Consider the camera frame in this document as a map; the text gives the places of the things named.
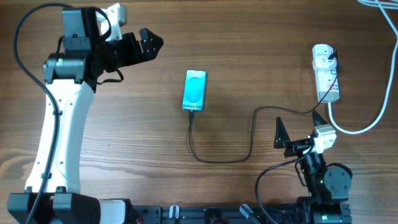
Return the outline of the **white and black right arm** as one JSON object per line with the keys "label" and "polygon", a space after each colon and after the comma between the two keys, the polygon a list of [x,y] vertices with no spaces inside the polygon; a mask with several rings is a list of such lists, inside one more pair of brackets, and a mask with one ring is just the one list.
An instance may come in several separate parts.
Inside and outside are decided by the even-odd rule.
{"label": "white and black right arm", "polygon": [[340,163],[327,164],[323,153],[331,148],[336,140],[334,127],[327,123],[316,111],[312,111],[314,129],[305,139],[290,139],[282,118],[276,118],[274,148],[285,149],[285,157],[293,157],[262,171],[256,179],[254,192],[259,208],[267,221],[288,223],[287,212],[271,215],[261,203],[259,183],[268,172],[295,164],[300,183],[308,190],[307,197],[299,197],[294,216],[296,223],[351,223],[351,210],[346,203],[353,173],[350,168]]}

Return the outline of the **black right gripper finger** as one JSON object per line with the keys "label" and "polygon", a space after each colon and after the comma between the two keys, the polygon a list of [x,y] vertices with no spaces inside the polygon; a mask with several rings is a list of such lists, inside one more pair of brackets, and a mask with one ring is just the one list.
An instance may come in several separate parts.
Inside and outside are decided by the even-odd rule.
{"label": "black right gripper finger", "polygon": [[321,125],[327,124],[327,122],[315,110],[312,111],[312,119],[313,119],[314,126],[321,126]]}
{"label": "black right gripper finger", "polygon": [[283,124],[282,118],[278,116],[276,118],[276,129],[274,138],[274,148],[281,149],[287,148],[290,144],[290,138]]}

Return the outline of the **Galaxy smartphone with cyan screen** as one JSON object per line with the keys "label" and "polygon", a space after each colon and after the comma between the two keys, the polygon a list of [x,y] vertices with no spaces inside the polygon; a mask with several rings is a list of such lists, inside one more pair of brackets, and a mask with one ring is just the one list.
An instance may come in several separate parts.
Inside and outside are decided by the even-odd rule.
{"label": "Galaxy smartphone with cyan screen", "polygon": [[206,76],[207,73],[203,70],[187,70],[183,88],[183,110],[203,110],[205,100]]}

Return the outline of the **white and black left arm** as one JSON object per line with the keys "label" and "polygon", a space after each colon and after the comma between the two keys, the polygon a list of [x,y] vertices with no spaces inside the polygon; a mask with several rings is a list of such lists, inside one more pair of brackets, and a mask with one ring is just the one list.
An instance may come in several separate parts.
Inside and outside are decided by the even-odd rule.
{"label": "white and black left arm", "polygon": [[34,166],[22,193],[11,193],[8,212],[19,223],[139,223],[128,199],[98,199],[80,192],[85,121],[103,73],[156,58],[163,40],[149,29],[122,33],[127,9],[62,4],[64,34],[44,62],[38,81],[45,118]]}

